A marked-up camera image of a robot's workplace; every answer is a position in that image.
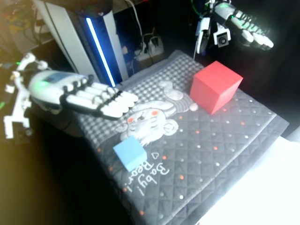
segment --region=checkered fabric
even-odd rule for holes
[[[194,74],[202,68],[183,54],[128,91],[139,97],[138,104],[166,101],[160,81],[172,81],[174,89],[188,93]],[[119,121],[87,115],[79,115],[78,119],[109,176],[116,180],[147,225],[188,224],[193,212],[247,163],[245,155],[250,158],[261,150],[259,147],[277,126],[274,120],[282,120],[237,90],[233,99],[214,115],[202,108],[177,111],[170,119],[178,123],[178,131],[145,146],[147,162],[128,172],[113,146],[120,142],[115,127],[131,114]],[[279,130],[283,132],[285,127],[286,123]]]

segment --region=red box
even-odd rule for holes
[[[194,76],[190,97],[214,114],[232,99],[243,78],[215,61]]]

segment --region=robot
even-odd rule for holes
[[[36,63],[40,72],[31,78],[26,88],[21,72],[31,63]],[[16,71],[12,72],[13,82],[5,87],[5,92],[10,95],[14,93],[15,88],[18,89],[12,115],[4,117],[6,138],[14,138],[13,122],[22,123],[26,135],[32,135],[29,119],[24,116],[26,109],[32,105],[31,100],[53,114],[58,114],[64,107],[68,107],[77,112],[111,120],[121,118],[138,101],[136,95],[93,82],[93,78],[93,75],[84,76],[51,70],[47,62],[38,61],[32,53],[27,53]]]
[[[240,36],[240,42],[244,46],[262,50],[270,50],[274,46],[266,32],[255,23],[255,19],[235,8],[231,0],[209,0],[205,4],[204,15],[200,16],[198,23],[195,53],[201,54],[206,49],[212,22],[217,24],[213,38],[214,44],[219,48],[229,44],[231,30]]]

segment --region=cube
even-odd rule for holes
[[[190,97],[214,114],[232,99],[242,80],[240,75],[215,61],[195,74]]]
[[[130,136],[114,146],[113,150],[128,172],[147,160],[147,152],[134,136]]]

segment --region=blue block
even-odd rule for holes
[[[134,136],[114,146],[113,150],[129,172],[147,160],[145,149]]]

